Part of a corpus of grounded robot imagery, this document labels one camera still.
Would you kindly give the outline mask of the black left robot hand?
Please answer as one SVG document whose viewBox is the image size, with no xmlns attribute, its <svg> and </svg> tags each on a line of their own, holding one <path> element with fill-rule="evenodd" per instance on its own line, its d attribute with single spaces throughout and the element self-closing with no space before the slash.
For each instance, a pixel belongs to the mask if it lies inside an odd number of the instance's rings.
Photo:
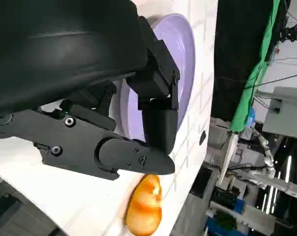
<svg viewBox="0 0 297 236">
<path fill-rule="evenodd" d="M 138 95 L 144 141 L 115 133 L 115 81 Z M 130 0 L 0 0 L 0 138 L 44 164 L 115 180 L 169 175 L 180 71 Z"/>
</svg>

